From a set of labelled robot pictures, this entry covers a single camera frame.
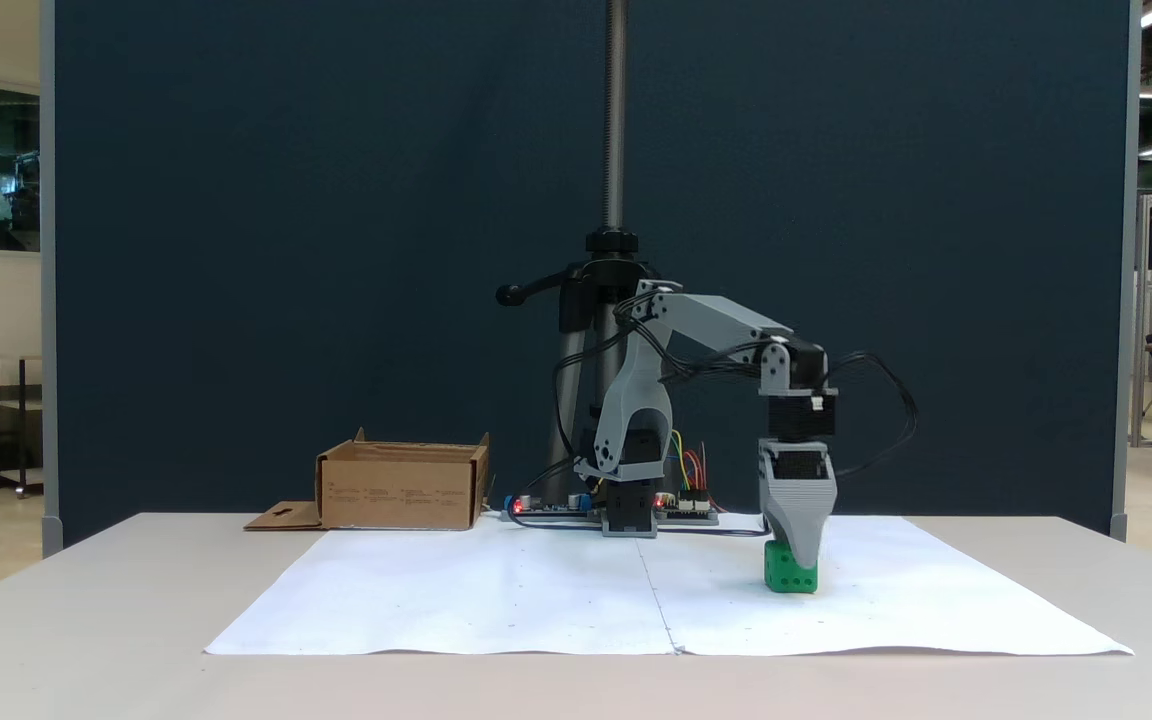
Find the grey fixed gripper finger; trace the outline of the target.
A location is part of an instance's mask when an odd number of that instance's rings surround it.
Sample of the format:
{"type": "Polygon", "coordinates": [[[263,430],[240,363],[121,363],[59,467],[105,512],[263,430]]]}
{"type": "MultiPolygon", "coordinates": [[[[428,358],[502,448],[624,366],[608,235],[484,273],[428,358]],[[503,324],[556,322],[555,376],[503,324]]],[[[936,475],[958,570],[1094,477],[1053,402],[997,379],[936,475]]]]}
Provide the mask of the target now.
{"type": "Polygon", "coordinates": [[[838,500],[836,480],[767,480],[761,514],[773,541],[786,544],[799,568],[818,564],[824,526],[838,500]]]}

